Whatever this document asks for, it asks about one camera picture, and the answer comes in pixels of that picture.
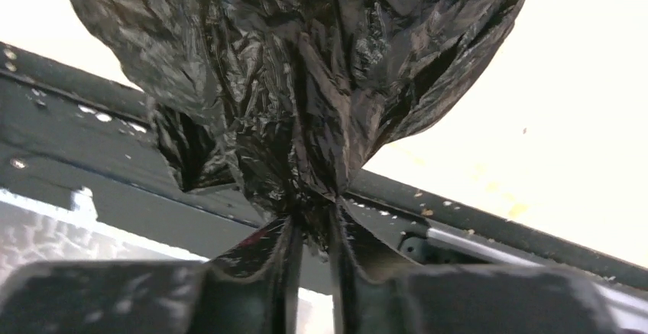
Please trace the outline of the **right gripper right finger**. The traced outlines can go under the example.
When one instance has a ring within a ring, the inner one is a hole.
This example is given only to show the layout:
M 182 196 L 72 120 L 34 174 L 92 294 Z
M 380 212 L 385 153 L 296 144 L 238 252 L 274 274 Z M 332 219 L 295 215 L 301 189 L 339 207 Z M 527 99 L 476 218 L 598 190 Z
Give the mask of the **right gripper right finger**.
M 594 284 L 562 269 L 421 265 L 329 207 L 338 333 L 618 333 Z

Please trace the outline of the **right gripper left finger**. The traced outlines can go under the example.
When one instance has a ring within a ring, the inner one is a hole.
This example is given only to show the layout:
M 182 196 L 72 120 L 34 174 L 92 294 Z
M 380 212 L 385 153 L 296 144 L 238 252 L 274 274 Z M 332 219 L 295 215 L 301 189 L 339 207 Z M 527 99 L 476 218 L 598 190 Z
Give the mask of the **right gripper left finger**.
M 211 261 L 48 261 L 1 288 L 3 333 L 293 333 L 302 233 L 264 225 Z

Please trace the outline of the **black plastic trash bag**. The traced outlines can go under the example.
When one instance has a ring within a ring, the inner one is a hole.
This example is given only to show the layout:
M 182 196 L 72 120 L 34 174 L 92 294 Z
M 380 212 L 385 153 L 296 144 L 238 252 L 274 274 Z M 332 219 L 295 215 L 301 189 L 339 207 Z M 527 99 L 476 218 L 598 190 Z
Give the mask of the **black plastic trash bag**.
M 525 0 L 70 0 L 149 98 L 184 192 L 238 185 L 296 212 L 328 248 L 327 209 L 387 143 L 432 127 L 493 59 Z

